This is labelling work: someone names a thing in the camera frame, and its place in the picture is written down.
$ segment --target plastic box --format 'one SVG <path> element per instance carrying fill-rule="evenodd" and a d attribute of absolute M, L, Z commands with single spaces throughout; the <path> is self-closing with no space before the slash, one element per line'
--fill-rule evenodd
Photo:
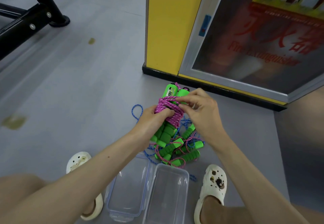
<path fill-rule="evenodd" d="M 160 163 L 154 173 L 143 224 L 183 224 L 189 173 Z"/>
<path fill-rule="evenodd" d="M 114 178 L 106 191 L 106 208 L 110 217 L 118 222 L 129 222 L 145 209 L 152 180 L 150 161 L 136 156 Z"/>

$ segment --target floor stain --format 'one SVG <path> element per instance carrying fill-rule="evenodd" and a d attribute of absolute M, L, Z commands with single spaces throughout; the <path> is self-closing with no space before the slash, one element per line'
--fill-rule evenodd
<path fill-rule="evenodd" d="M 18 130 L 25 124 L 27 117 L 19 115 L 11 115 L 3 119 L 1 125 L 11 130 Z"/>
<path fill-rule="evenodd" d="M 90 38 L 90 40 L 88 41 L 89 45 L 93 45 L 96 42 L 95 38 Z"/>

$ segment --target forearm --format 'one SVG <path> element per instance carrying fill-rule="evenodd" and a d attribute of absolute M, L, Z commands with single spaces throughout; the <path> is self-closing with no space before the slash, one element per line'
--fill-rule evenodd
<path fill-rule="evenodd" d="M 1 223 L 73 223 L 132 160 L 136 138 L 127 134 L 71 173 L 19 203 Z"/>
<path fill-rule="evenodd" d="M 256 224 L 308 223 L 227 135 L 221 139 L 226 140 L 225 148 L 219 149 L 217 141 L 210 144 Z"/>

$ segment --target hand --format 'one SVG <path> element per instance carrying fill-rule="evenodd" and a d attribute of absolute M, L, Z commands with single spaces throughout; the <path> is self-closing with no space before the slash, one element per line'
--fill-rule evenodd
<path fill-rule="evenodd" d="M 174 110 L 168 108 L 163 111 L 154 114 L 156 105 L 153 105 L 143 111 L 143 115 L 138 120 L 138 123 L 130 131 L 131 134 L 136 136 L 141 143 L 140 151 L 145 150 L 148 145 L 150 138 L 156 133 L 156 131 L 161 127 L 162 123 L 167 117 L 174 115 Z"/>
<path fill-rule="evenodd" d="M 219 136 L 227 136 L 218 112 L 217 102 L 204 90 L 198 88 L 176 100 L 188 104 L 179 104 L 179 107 L 188 114 L 197 132 L 206 142 L 211 143 Z"/>

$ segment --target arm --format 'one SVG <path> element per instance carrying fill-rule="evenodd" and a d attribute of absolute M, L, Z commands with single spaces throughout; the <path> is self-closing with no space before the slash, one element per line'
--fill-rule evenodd
<path fill-rule="evenodd" d="M 106 188 L 174 111 L 154 114 L 155 106 L 143 112 L 128 134 L 111 144 L 74 171 L 20 202 L 0 223 L 74 223 L 82 211 Z"/>
<path fill-rule="evenodd" d="M 222 126 L 215 100 L 202 89 L 196 89 L 177 101 L 188 103 L 179 107 L 216 152 L 255 223 L 309 223 L 230 139 Z"/>

